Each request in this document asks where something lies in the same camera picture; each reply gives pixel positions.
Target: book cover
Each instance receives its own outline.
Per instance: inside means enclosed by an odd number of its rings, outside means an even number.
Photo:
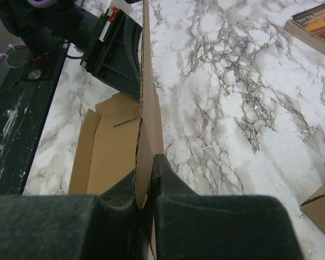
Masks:
[[[292,20],[306,31],[325,41],[325,4],[293,15]]]

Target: cardboard box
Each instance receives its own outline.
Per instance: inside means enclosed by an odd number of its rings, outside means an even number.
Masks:
[[[301,211],[325,234],[325,184],[301,204]]]
[[[164,153],[159,98],[152,77],[149,5],[144,0],[140,103],[122,93],[89,110],[81,126],[68,194],[102,194],[133,169],[143,208],[153,157]]]

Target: white marble surface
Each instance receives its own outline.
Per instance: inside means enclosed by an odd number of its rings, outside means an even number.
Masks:
[[[299,205],[325,182],[325,57],[282,28],[322,1],[151,0],[164,145],[199,194],[267,194],[287,209],[306,259],[325,236]],[[87,1],[97,15],[107,3]],[[140,4],[133,17],[140,18]],[[109,87],[67,60],[25,194],[65,194],[88,108]]]

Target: black machine part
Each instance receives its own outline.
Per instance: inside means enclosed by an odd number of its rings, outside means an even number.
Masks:
[[[59,40],[45,58],[10,69],[1,85],[0,195],[23,193],[67,52]],[[21,52],[11,62],[29,59],[29,50]]]
[[[36,56],[56,48],[54,35],[65,38],[84,51],[81,64],[88,72],[139,101],[142,27],[117,8],[98,18],[74,2],[59,0],[36,9],[26,0],[0,0],[0,19]]]
[[[130,173],[101,196],[0,196],[0,259],[146,260],[152,212],[158,260],[303,259],[274,198],[199,196],[162,154],[143,210],[132,184]]]

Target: book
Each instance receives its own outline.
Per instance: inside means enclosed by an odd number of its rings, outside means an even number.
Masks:
[[[293,15],[284,30],[325,55],[325,4]]]

